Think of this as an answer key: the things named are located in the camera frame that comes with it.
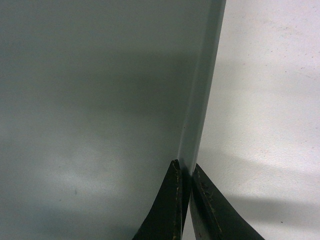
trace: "white surface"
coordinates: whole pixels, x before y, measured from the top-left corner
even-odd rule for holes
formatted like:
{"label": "white surface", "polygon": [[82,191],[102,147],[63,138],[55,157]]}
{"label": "white surface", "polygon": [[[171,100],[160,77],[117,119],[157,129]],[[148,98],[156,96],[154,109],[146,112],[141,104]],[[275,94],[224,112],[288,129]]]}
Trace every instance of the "white surface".
{"label": "white surface", "polygon": [[317,0],[226,4],[198,163],[266,240],[320,239],[319,30]]}

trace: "white floor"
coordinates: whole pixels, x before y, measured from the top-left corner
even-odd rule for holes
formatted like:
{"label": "white floor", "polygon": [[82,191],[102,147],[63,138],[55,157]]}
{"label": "white floor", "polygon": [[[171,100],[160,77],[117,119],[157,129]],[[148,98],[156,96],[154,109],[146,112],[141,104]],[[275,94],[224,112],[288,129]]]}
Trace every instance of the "white floor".
{"label": "white floor", "polygon": [[223,21],[198,163],[266,240],[318,240],[320,2],[228,0]]}

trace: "metal sheet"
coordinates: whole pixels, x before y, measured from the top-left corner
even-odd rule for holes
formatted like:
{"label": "metal sheet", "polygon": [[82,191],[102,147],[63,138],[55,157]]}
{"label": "metal sheet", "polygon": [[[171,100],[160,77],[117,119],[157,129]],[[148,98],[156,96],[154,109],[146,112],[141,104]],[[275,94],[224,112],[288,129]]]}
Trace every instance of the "metal sheet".
{"label": "metal sheet", "polygon": [[0,2],[0,239],[133,237],[202,129],[211,2]]}

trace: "gray metal panel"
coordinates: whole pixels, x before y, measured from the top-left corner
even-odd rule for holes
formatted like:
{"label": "gray metal panel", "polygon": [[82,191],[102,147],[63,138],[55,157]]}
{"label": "gray metal panel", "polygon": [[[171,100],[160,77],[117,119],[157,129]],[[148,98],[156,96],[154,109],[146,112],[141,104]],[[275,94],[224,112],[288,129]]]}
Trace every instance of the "gray metal panel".
{"label": "gray metal panel", "polygon": [[178,157],[210,3],[0,2],[0,239],[135,234]]}

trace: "metal jaw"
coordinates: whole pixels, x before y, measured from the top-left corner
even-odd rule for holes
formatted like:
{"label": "metal jaw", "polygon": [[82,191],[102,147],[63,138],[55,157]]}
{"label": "metal jaw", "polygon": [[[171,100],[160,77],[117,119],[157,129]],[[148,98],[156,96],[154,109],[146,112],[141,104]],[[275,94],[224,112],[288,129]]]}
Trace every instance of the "metal jaw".
{"label": "metal jaw", "polygon": [[[151,210],[133,240],[182,238],[182,186],[179,161],[171,162]],[[197,164],[192,176],[190,211],[197,240],[263,240],[231,206]]]}

